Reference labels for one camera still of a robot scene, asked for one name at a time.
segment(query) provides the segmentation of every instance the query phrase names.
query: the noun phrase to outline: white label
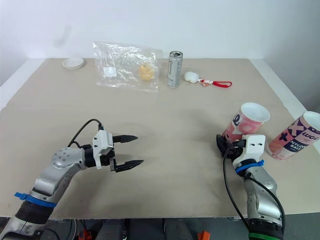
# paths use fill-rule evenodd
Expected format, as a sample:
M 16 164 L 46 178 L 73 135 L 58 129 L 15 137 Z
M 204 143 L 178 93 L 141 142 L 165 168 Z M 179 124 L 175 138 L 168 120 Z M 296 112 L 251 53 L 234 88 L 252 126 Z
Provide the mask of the white label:
M 114 66 L 106 66 L 103 68 L 103 77 L 111 78 L 117 76 L 117 69 Z

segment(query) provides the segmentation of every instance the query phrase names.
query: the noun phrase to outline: red strap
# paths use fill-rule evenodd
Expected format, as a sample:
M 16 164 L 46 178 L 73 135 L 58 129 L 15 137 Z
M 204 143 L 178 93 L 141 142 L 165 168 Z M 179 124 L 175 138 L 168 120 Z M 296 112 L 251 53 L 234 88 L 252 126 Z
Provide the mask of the red strap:
M 212 84 L 220 88 L 230 88 L 232 86 L 231 81 L 214 81 Z

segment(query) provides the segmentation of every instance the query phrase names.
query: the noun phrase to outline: red lanyard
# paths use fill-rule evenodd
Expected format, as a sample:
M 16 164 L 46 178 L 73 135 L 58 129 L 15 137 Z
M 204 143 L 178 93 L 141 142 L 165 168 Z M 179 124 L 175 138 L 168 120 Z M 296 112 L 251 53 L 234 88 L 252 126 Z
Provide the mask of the red lanyard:
M 211 81 L 205 78 L 201 78 L 200 83 L 215 85 L 219 88 L 230 88 L 232 86 L 231 81 Z
M 212 84 L 220 88 L 230 88 L 232 86 L 231 81 L 213 81 Z

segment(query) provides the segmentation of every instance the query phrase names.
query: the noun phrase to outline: green ring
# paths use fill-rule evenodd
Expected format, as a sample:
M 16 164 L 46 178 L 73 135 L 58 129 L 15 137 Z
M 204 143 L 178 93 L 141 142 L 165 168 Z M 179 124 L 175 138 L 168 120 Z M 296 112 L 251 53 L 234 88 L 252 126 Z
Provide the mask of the green ring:
M 249 238 L 263 239 L 263 240 L 280 240 L 279 238 L 263 235 L 259 233 L 249 233 Z

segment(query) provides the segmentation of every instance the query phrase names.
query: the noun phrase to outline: silver can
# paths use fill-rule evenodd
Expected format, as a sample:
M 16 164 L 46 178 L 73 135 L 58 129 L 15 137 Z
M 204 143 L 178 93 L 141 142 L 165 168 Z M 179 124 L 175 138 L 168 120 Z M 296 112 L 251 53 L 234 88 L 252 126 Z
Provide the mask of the silver can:
M 183 55 L 184 54 L 180 51 L 172 51 L 169 54 L 167 75 L 169 88 L 177 88 L 179 86 Z

